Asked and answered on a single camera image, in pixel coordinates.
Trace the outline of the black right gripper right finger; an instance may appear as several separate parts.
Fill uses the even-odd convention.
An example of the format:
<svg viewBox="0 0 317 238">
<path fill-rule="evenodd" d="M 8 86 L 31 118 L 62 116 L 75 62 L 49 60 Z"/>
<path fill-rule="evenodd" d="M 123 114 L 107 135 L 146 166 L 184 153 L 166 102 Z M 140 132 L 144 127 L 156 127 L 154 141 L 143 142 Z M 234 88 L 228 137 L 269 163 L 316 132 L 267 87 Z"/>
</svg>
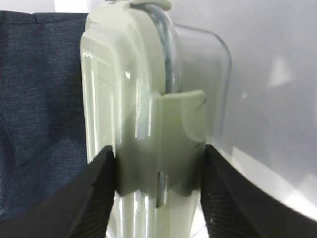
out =
<svg viewBox="0 0 317 238">
<path fill-rule="evenodd" d="M 211 238 L 315 238 L 316 221 L 283 205 L 206 145 L 201 206 Z"/>
</svg>

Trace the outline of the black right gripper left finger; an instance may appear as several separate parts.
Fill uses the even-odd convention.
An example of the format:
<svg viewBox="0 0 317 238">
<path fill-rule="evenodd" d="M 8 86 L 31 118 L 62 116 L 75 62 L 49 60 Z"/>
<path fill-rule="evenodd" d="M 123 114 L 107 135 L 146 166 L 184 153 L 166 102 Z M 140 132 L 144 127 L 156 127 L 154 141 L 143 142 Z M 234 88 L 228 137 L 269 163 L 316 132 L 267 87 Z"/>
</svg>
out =
<svg viewBox="0 0 317 238">
<path fill-rule="evenodd" d="M 104 238 L 114 203 L 116 159 L 105 146 L 43 203 L 0 225 L 2 238 Z"/>
</svg>

